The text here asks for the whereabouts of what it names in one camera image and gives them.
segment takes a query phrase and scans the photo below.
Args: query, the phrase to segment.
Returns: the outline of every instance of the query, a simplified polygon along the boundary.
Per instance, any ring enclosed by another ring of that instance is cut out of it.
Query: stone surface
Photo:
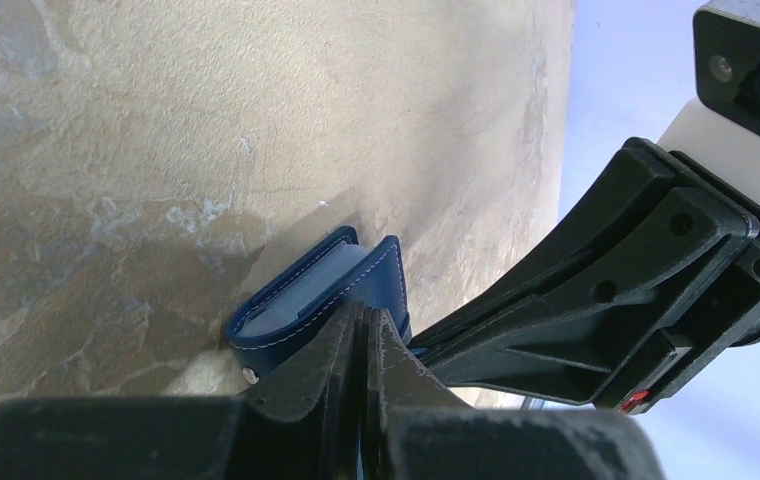
[[[572,13],[0,0],[0,400],[243,388],[226,316],[342,223],[416,331],[475,296],[555,221]]]

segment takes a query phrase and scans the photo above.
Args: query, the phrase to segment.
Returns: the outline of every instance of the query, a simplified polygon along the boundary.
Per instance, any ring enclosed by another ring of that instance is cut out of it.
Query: blue leather pouch
[[[404,344],[409,343],[412,331],[397,237],[384,238],[370,252],[348,247],[355,245],[359,245],[356,230],[340,227],[239,307],[227,323],[225,335],[243,367],[251,369],[259,378],[265,376],[312,340],[336,308],[345,302],[387,309]],[[333,256],[341,256],[344,249],[348,249],[351,258],[343,267]],[[333,274],[338,278],[319,282],[318,275],[331,271],[325,266],[330,262],[338,262],[340,271],[344,268],[346,273]],[[314,284],[315,291],[323,291],[299,298],[300,309],[293,318],[284,315],[276,322],[269,320],[282,310],[278,302],[294,303],[296,295],[300,297],[302,291],[312,291],[313,286],[306,286],[308,281]]]

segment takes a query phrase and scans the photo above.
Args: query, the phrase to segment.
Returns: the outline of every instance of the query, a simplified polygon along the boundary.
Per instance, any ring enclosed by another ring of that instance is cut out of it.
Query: navy blue case
[[[251,314],[265,308],[280,292],[341,242],[358,245],[356,230],[353,227],[338,228],[232,315],[225,335],[243,367],[251,368],[262,378],[309,343],[336,308],[345,302],[362,302],[369,307],[387,309],[404,344],[409,343],[412,330],[407,312],[401,247],[394,236],[384,238],[356,267],[315,298],[298,314],[297,322],[265,335],[238,336]]]

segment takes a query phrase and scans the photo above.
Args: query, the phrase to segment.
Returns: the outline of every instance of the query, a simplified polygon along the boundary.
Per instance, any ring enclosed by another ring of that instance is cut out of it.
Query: camera
[[[691,100],[658,142],[760,204],[760,0],[713,0],[693,18]]]

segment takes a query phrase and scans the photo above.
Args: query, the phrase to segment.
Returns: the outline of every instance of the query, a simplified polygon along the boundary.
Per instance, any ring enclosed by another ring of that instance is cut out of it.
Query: black camera module
[[[760,136],[760,27],[747,18],[699,10],[693,32],[698,98]]]

